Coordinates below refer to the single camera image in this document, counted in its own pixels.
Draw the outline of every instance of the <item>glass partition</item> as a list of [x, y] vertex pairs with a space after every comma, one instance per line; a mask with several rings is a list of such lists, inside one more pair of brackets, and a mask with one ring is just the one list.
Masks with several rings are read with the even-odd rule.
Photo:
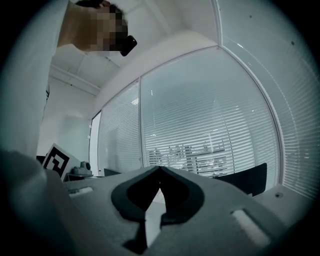
[[102, 172], [104, 168], [128, 172], [142, 167], [138, 114], [138, 81], [103, 107], [98, 141], [98, 166]]
[[141, 77], [144, 166], [206, 177], [267, 163], [278, 178], [279, 141], [270, 109], [248, 73], [219, 47], [175, 59]]
[[314, 198], [320, 182], [320, 82], [313, 55], [271, 1], [218, 3], [222, 44], [261, 82], [279, 120], [283, 184]]

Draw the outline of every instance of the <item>white ceiling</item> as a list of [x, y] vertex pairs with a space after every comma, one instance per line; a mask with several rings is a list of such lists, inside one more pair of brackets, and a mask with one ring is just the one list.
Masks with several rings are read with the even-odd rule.
[[79, 80], [82, 89], [88, 82], [90, 93], [98, 94], [99, 89], [93, 86], [101, 88], [119, 68], [171, 33], [185, 28], [172, 0], [113, 0], [112, 3], [126, 13], [128, 32], [137, 40], [137, 46], [126, 57], [119, 52], [84, 53], [73, 45], [60, 47], [52, 58], [51, 77], [68, 84], [72, 81], [75, 86]]

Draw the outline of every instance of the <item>glass wall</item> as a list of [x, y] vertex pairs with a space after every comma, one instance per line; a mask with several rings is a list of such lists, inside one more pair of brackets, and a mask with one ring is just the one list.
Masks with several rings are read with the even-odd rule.
[[138, 81], [103, 107], [98, 140], [98, 166], [102, 172], [104, 168], [128, 172], [142, 167], [138, 113]]
[[283, 184], [314, 198], [320, 182], [320, 82], [312, 52], [271, 1], [218, 3], [222, 44], [259, 79], [278, 117]]
[[219, 47], [174, 59], [118, 93], [102, 109], [98, 141], [100, 170], [158, 165], [215, 177], [267, 163], [267, 189], [278, 181], [270, 109]]

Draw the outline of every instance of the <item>window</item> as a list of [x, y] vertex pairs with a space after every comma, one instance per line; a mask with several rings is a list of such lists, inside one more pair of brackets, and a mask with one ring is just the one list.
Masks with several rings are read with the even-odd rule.
[[275, 185], [279, 150], [259, 88], [223, 49], [188, 54], [141, 77], [145, 166], [170, 166], [206, 177], [267, 163]]
[[92, 119], [90, 130], [89, 162], [93, 176], [99, 176], [97, 147], [100, 117], [101, 112]]
[[128, 172], [142, 167], [139, 129], [139, 82], [135, 81], [102, 109], [98, 166]]

